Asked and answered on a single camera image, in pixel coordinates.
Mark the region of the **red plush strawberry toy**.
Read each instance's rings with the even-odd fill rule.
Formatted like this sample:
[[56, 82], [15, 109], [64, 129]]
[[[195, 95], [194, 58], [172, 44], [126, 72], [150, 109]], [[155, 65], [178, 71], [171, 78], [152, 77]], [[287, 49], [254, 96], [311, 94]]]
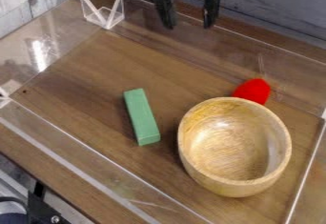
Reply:
[[247, 99], [265, 105], [270, 96], [271, 88], [262, 78], [254, 78], [242, 83], [231, 96]]

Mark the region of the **green rectangular block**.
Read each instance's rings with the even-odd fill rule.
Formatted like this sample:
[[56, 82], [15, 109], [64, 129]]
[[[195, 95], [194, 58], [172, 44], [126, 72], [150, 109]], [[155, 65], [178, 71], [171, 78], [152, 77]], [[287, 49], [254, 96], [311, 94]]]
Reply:
[[131, 119], [132, 129], [139, 146], [160, 141], [160, 131], [143, 89], [134, 89], [123, 93], [124, 104]]

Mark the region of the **light wooden bowl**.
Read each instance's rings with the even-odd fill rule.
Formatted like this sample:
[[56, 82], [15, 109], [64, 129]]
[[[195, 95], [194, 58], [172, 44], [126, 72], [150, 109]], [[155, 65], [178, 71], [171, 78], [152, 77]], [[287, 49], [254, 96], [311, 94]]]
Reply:
[[176, 143], [191, 178], [227, 197], [269, 189], [291, 158], [291, 137], [279, 116], [237, 97], [207, 99], [190, 109], [179, 122]]

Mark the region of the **clear acrylic corner bracket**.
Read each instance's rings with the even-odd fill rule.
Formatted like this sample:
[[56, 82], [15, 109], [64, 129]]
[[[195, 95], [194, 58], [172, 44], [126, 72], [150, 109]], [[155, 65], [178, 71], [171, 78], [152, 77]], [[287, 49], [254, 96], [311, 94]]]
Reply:
[[80, 0], [83, 16], [88, 22], [111, 30], [124, 19], [123, 0], [115, 0], [114, 7], [95, 7], [91, 0]]

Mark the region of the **clear acrylic tray wall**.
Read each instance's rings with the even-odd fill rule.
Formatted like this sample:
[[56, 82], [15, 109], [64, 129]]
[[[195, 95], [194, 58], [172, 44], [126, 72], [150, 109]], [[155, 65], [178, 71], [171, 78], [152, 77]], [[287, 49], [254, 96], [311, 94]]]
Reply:
[[[191, 16], [176, 28], [123, 0], [111, 30], [68, 0], [0, 38], [0, 153], [96, 224], [326, 224], [326, 55], [289, 51]], [[178, 157], [186, 112], [245, 80], [271, 85], [293, 157], [246, 198], [206, 190]], [[160, 141], [139, 146], [123, 93], [143, 89]]]

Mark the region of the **black clamp mount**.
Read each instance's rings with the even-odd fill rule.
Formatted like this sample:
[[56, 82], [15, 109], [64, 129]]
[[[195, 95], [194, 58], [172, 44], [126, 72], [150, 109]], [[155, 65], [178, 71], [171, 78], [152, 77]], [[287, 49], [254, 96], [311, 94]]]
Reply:
[[27, 201], [13, 196], [0, 196], [0, 203], [15, 203], [24, 213], [0, 214], [0, 224], [71, 224], [63, 215], [44, 202], [44, 186], [36, 183]]

